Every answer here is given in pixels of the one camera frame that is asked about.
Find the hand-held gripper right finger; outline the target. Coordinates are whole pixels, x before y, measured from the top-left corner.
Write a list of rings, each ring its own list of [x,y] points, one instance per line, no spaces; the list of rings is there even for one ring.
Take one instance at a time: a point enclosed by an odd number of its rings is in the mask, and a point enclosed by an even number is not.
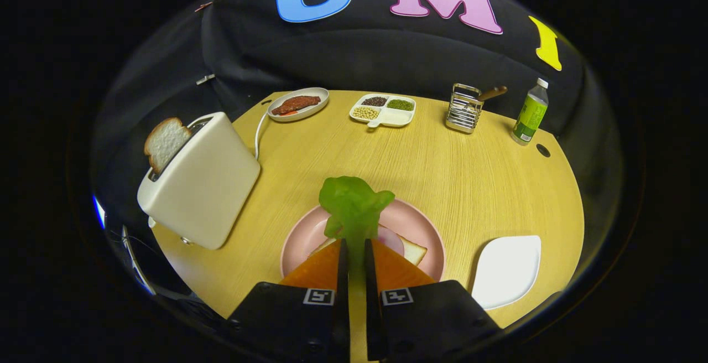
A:
[[[365,242],[370,361],[480,361],[503,330],[460,282],[436,282],[378,240]]]

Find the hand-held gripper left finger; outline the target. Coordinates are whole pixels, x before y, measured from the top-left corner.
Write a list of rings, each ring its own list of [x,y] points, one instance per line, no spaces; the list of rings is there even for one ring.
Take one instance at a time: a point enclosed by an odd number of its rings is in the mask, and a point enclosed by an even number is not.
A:
[[[259,282],[227,319],[227,338],[257,362],[349,362],[347,243],[316,253],[279,284]]]

